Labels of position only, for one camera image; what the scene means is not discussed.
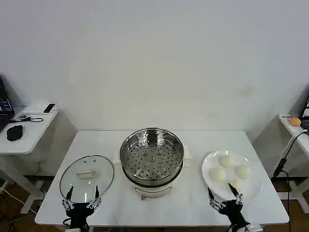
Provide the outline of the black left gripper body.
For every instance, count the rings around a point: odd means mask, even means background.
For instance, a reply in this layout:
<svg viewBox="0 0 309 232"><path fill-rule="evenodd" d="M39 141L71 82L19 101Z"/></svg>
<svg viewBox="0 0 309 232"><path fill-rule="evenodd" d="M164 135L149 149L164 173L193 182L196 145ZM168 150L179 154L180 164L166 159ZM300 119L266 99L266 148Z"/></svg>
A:
<svg viewBox="0 0 309 232"><path fill-rule="evenodd" d="M71 210L66 210L65 222L70 221L70 229L89 229L87 218L94 213L94 209L87 208L89 203L74 203Z"/></svg>

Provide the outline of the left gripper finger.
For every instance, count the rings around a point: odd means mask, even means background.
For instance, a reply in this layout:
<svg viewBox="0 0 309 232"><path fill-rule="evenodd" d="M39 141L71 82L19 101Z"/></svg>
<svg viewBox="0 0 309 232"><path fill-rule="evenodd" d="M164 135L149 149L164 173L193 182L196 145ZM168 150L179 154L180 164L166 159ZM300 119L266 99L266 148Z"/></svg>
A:
<svg viewBox="0 0 309 232"><path fill-rule="evenodd" d="M101 197L100 197L100 194L99 194L99 189L98 189L98 186L96 186L96 191L95 191L95 199L92 200L88 205L87 205L87 208L90 208L90 209L96 209L101 203Z"/></svg>
<svg viewBox="0 0 309 232"><path fill-rule="evenodd" d="M65 208L65 210L71 210L73 208L72 202L71 202L72 193L73 193L73 186L71 186L65 198L62 200L62 205Z"/></svg>

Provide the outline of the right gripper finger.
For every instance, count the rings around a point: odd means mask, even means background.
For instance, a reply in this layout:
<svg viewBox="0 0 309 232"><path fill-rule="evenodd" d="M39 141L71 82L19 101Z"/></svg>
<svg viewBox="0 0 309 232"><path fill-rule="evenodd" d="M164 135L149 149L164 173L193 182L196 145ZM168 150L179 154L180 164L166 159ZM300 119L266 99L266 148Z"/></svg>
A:
<svg viewBox="0 0 309 232"><path fill-rule="evenodd" d="M225 209L225 204L221 201L218 201L215 199L213 192L210 188L208 188L208 194L209 194L209 204L210 206L218 211L219 213L223 213Z"/></svg>
<svg viewBox="0 0 309 232"><path fill-rule="evenodd" d="M230 183L228 183L228 186L236 198L236 204L243 205L242 194L239 194L237 189L234 186L232 186Z"/></svg>

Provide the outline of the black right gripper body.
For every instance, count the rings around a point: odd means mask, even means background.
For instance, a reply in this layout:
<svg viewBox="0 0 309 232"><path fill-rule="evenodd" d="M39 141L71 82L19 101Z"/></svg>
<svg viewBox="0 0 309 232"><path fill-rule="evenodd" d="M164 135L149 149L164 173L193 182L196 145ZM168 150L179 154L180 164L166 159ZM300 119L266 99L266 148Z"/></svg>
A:
<svg viewBox="0 0 309 232"><path fill-rule="evenodd" d="M219 208L219 213L226 215L230 221L229 229L241 229L246 227L249 223L244 219L241 210L243 204L237 200L228 200L221 202L222 206Z"/></svg>

